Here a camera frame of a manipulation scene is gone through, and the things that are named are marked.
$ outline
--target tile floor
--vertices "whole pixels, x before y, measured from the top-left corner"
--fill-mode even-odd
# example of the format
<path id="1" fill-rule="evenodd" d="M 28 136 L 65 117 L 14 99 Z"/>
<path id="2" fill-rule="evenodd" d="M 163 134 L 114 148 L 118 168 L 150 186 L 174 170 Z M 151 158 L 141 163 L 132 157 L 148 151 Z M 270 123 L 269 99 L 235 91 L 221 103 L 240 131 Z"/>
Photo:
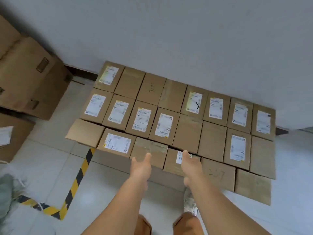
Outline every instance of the tile floor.
<path id="1" fill-rule="evenodd" d="M 61 207 L 88 147 L 65 139 L 79 116 L 93 82 L 71 82 L 50 121 L 36 126 L 12 161 L 26 181 L 26 194 Z M 225 195 L 273 235 L 313 234 L 313 134 L 294 131 L 276 139 L 277 180 L 272 183 L 272 205 L 237 194 Z M 6 229 L 14 235 L 80 234 L 108 205 L 128 177 L 129 160 L 96 152 L 63 221 L 17 205 Z M 1 167 L 1 173 L 7 167 Z M 140 208 L 154 235 L 172 234 L 172 222 L 182 212 L 182 178 L 154 169 Z"/>

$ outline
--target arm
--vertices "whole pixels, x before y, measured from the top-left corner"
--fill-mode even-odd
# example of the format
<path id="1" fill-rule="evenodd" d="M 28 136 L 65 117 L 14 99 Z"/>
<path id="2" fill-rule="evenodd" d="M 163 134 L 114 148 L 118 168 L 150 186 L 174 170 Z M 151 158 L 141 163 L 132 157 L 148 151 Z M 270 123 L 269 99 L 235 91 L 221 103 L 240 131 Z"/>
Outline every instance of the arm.
<path id="1" fill-rule="evenodd" d="M 202 172 L 199 160 L 182 154 L 184 184 L 190 188 L 210 235 L 269 235 L 264 228 L 237 208 Z"/>
<path id="2" fill-rule="evenodd" d="M 106 209 L 92 222 L 82 235 L 133 235 L 141 199 L 148 188 L 151 175 L 151 154 L 143 162 L 131 160 L 131 174 Z"/>

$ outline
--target white wall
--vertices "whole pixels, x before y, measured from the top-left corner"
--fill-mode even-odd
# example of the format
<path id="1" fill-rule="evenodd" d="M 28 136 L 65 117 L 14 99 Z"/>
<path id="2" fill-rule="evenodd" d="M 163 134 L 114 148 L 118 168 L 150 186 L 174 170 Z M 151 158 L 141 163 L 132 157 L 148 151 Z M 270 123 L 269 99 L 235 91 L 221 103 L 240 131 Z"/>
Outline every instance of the white wall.
<path id="1" fill-rule="evenodd" d="M 0 0 L 65 63 L 105 60 L 277 110 L 312 126 L 313 0 Z"/>

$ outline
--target orange pants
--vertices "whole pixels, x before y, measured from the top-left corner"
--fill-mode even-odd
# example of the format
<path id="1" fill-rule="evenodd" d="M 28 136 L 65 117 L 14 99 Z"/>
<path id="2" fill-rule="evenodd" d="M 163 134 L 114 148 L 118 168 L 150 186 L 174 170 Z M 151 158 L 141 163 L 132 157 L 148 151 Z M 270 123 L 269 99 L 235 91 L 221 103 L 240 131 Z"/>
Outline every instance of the orange pants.
<path id="1" fill-rule="evenodd" d="M 174 235 L 204 235 L 199 219 L 188 212 L 173 223 L 173 230 Z M 134 235 L 151 235 L 151 231 L 150 223 L 140 214 Z"/>

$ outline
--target cardboard box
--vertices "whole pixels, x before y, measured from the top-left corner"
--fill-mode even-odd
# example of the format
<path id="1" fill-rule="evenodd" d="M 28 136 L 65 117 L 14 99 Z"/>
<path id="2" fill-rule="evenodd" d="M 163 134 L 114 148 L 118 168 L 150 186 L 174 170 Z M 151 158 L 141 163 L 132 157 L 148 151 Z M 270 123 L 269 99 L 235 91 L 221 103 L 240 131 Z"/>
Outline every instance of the cardboard box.
<path id="1" fill-rule="evenodd" d="M 191 155 L 193 158 L 197 158 L 200 161 L 200 157 Z M 185 176 L 185 173 L 182 171 L 182 152 L 175 149 L 168 149 L 165 159 L 164 169 L 176 175 Z"/>
<path id="2" fill-rule="evenodd" d="M 173 147 L 197 154 L 203 120 L 180 114 Z"/>
<path id="3" fill-rule="evenodd" d="M 96 79 L 94 88 L 114 92 L 125 66 L 106 61 Z"/>
<path id="4" fill-rule="evenodd" d="M 77 119 L 65 138 L 96 148 L 105 127 L 82 119 Z"/>
<path id="5" fill-rule="evenodd" d="M 179 120 L 179 113 L 158 108 L 151 128 L 149 139 L 172 145 Z"/>
<path id="6" fill-rule="evenodd" d="M 186 88 L 187 84 L 166 79 L 158 106 L 179 113 Z"/>
<path id="7" fill-rule="evenodd" d="M 112 92 L 93 88 L 83 106 L 80 118 L 102 124 L 112 97 Z"/>
<path id="8" fill-rule="evenodd" d="M 0 106 L 23 111 L 54 63 L 35 40 L 21 38 L 0 60 Z"/>
<path id="9" fill-rule="evenodd" d="M 114 94 L 136 99 L 145 74 L 143 71 L 125 67 Z"/>
<path id="10" fill-rule="evenodd" d="M 227 128 L 204 121 L 198 155 L 223 162 Z"/>
<path id="11" fill-rule="evenodd" d="M 125 132 L 142 138 L 149 138 L 157 106 L 136 101 Z"/>
<path id="12" fill-rule="evenodd" d="M 34 123 L 0 112 L 0 160 L 11 162 Z"/>
<path id="13" fill-rule="evenodd" d="M 0 15 L 0 58 L 21 38 L 21 34 Z"/>
<path id="14" fill-rule="evenodd" d="M 227 125 L 230 96 L 209 91 L 207 105 L 205 107 L 203 120 L 219 124 Z"/>
<path id="15" fill-rule="evenodd" d="M 73 75 L 56 56 L 55 64 L 37 87 L 25 108 L 24 113 L 49 120 L 71 83 Z"/>
<path id="16" fill-rule="evenodd" d="M 250 172 L 276 179 L 274 142 L 252 136 Z"/>
<path id="17" fill-rule="evenodd" d="M 227 129 L 223 162 L 249 170 L 251 135 L 234 129 Z"/>
<path id="18" fill-rule="evenodd" d="M 251 132 L 253 104 L 232 97 L 229 106 L 227 127 L 245 133 Z"/>
<path id="19" fill-rule="evenodd" d="M 102 121 L 102 125 L 125 130 L 135 100 L 121 95 L 113 95 L 111 103 Z"/>
<path id="20" fill-rule="evenodd" d="M 274 141 L 276 134 L 276 110 L 253 104 L 251 134 Z"/>
<path id="21" fill-rule="evenodd" d="M 208 94 L 208 90 L 188 85 L 180 113 L 203 119 Z"/>
<path id="22" fill-rule="evenodd" d="M 130 158 L 135 157 L 137 162 L 142 162 L 145 155 L 151 153 L 151 165 L 163 169 L 167 149 L 165 144 L 137 137 Z"/>
<path id="23" fill-rule="evenodd" d="M 229 191 L 235 190 L 235 167 L 206 158 L 201 158 L 201 164 L 203 173 L 214 185 Z"/>
<path id="24" fill-rule="evenodd" d="M 136 136 L 106 128 L 97 149 L 129 158 Z"/>
<path id="25" fill-rule="evenodd" d="M 235 193 L 271 205 L 271 179 L 237 169 Z"/>
<path id="26" fill-rule="evenodd" d="M 146 73 L 140 87 L 137 100 L 157 106 L 166 78 Z"/>

